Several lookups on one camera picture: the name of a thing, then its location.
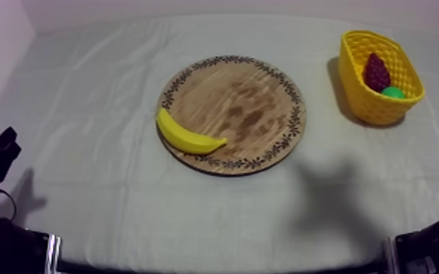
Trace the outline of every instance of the dark stain on wood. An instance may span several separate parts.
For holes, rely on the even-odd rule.
[[[248,114],[244,120],[240,124],[240,130],[244,128],[250,128],[251,126],[257,124],[259,122],[260,118],[264,115],[263,111],[256,110],[250,114]]]
[[[260,110],[248,114],[240,124],[238,132],[236,133],[235,142],[244,141],[250,134],[250,128],[257,124],[263,115],[264,112]]]
[[[269,129],[267,129],[265,126],[261,125],[259,128],[259,135],[262,136],[262,135],[266,134],[267,132],[269,132]]]
[[[243,115],[244,109],[241,106],[234,106],[231,109],[228,109],[228,118],[238,117]]]

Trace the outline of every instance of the red toy fruit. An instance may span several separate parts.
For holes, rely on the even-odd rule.
[[[379,93],[391,85],[389,72],[384,62],[375,53],[369,55],[368,63],[364,71],[364,83]]]

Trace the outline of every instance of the cable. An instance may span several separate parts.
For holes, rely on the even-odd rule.
[[[17,205],[15,204],[14,198],[12,198],[12,196],[10,196],[10,194],[3,189],[0,189],[0,193],[5,194],[5,196],[10,199],[10,202],[12,202],[14,212],[12,213],[12,218],[10,218],[10,221],[13,222],[15,217],[17,216]]]

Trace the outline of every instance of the floral border pattern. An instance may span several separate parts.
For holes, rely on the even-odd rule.
[[[272,68],[266,65],[264,62],[255,60],[254,58],[226,55],[216,56],[213,58],[199,61],[182,71],[182,73],[172,81],[172,83],[170,84],[170,88],[164,92],[165,98],[161,103],[162,107],[165,109],[171,108],[172,104],[174,104],[174,93],[179,91],[180,86],[185,83],[187,78],[190,77],[194,71],[206,69],[215,66],[218,63],[251,63],[259,68],[261,71],[265,71],[269,76],[279,80],[279,84],[284,87],[284,91],[291,98],[291,102],[294,103],[294,106],[291,108],[290,119],[287,123],[289,131],[288,133],[284,133],[281,137],[281,140],[277,141],[270,149],[265,150],[262,156],[256,157],[254,159],[244,158],[238,160],[223,161],[211,155],[194,155],[187,153],[185,155],[187,157],[193,157],[196,161],[206,162],[213,167],[221,166],[223,168],[231,170],[238,168],[253,170],[257,167],[260,167],[263,163],[271,161],[277,156],[277,154],[281,152],[281,150],[284,150],[290,146],[291,141],[294,137],[301,134],[301,116],[304,114],[304,111],[301,111],[300,105],[303,103],[303,100],[301,99],[300,94],[295,89],[295,85],[291,81],[289,81],[286,74],[284,74],[280,70]]]

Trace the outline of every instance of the plastic basket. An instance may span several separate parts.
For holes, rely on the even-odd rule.
[[[392,86],[405,93],[404,99],[382,95],[364,83],[362,74],[372,52],[383,59]],[[425,96],[424,87],[400,45],[371,31],[349,31],[342,36],[338,71],[351,110],[356,117],[374,125],[398,121]]]

